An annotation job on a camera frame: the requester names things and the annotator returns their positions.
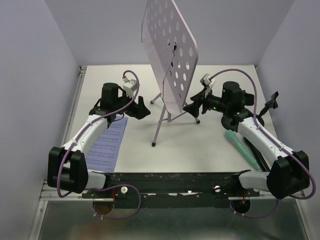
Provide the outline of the green microphone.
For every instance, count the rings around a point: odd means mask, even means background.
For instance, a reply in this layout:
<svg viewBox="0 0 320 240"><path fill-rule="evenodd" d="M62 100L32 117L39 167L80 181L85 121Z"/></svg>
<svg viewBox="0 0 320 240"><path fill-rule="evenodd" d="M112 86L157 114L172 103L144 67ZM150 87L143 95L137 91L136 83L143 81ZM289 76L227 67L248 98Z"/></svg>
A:
<svg viewBox="0 0 320 240"><path fill-rule="evenodd" d="M227 130L224 133L225 138L231 143L235 149L241 154L245 161L253 167L256 171L261 172L262 169L258 164L257 160L253 157L248 148L240 141L237 134L232 130Z"/></svg>

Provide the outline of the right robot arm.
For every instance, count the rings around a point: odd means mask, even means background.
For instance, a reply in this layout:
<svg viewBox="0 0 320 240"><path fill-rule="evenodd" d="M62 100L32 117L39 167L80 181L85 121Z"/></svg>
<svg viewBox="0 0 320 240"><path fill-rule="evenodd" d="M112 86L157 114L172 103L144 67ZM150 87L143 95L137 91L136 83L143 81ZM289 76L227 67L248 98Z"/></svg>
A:
<svg viewBox="0 0 320 240"><path fill-rule="evenodd" d="M192 103L183 110L194 117L213 110L222 113L221 124L226 130L237 132L247 139L270 163L268 172L245 170L230 183L230 191L241 196L248 189L270 192L283 199L310 186L307 175L308 155L286 147L272 136L263 125L256 124L253 113L246 108L254 104L254 95L247 93L234 81L222 86L220 97L212 94L213 82L202 79L203 90L191 97Z"/></svg>

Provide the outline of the white music stand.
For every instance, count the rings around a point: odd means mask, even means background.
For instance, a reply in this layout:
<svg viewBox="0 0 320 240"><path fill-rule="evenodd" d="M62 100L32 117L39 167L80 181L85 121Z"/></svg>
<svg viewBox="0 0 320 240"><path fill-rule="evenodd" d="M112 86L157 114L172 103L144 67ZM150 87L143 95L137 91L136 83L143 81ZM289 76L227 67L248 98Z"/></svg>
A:
<svg viewBox="0 0 320 240"><path fill-rule="evenodd" d="M141 24L141 42L147 54L159 94L151 100L163 102L157 129L164 121L183 116L183 108L199 58L198 45L177 4L173 0L149 0Z"/></svg>

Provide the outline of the black mic stand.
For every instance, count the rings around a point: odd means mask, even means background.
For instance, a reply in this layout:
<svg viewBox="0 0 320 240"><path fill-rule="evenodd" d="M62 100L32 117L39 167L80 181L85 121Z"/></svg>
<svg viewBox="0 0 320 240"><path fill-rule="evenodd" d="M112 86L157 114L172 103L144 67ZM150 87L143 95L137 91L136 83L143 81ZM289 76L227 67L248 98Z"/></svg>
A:
<svg viewBox="0 0 320 240"><path fill-rule="evenodd" d="M262 108L262 110L259 112L259 114L257 115L258 120L262 120L263 116L270 110L270 109L277 109L279 107L278 103L277 103L277 98L279 96L279 92L276 91L272 96L271 99L269 101L267 101L264 104L264 107Z"/></svg>

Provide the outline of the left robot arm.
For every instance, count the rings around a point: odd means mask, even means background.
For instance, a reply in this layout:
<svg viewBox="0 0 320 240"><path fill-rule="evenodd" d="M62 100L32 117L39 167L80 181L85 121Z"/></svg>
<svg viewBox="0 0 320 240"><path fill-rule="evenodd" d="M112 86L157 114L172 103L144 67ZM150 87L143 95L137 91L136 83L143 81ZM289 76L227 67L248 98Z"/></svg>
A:
<svg viewBox="0 0 320 240"><path fill-rule="evenodd" d="M142 96L137 96L139 83L126 79L122 86L107 82L101 97L89 111L88 118L76 135L61 147L52 147L48 153L47 184L57 190L80 194L93 189L101 198L107 197L111 185L106 175L89 171L86 157L118 114L141 120L150 115Z"/></svg>

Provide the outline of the black microphone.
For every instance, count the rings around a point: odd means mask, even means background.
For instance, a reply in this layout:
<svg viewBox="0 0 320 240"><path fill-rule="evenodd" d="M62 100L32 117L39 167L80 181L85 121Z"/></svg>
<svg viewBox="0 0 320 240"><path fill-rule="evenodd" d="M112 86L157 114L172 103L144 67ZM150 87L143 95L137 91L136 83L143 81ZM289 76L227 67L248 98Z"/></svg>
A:
<svg viewBox="0 0 320 240"><path fill-rule="evenodd" d="M270 168L266 160L264 159L263 155L261 154L261 152L247 138L243 137L243 140L247 144L247 146L250 148L261 170L263 172L269 172Z"/></svg>

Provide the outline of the sheet music page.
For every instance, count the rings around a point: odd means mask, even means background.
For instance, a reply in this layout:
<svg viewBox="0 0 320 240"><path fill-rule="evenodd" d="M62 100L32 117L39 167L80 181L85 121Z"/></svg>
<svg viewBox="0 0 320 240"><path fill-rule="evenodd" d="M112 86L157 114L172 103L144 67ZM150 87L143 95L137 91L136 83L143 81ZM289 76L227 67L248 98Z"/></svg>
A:
<svg viewBox="0 0 320 240"><path fill-rule="evenodd" d="M108 129L94 142L85 157L89 170L103 173L115 171L127 122L127 117L117 116Z"/></svg>

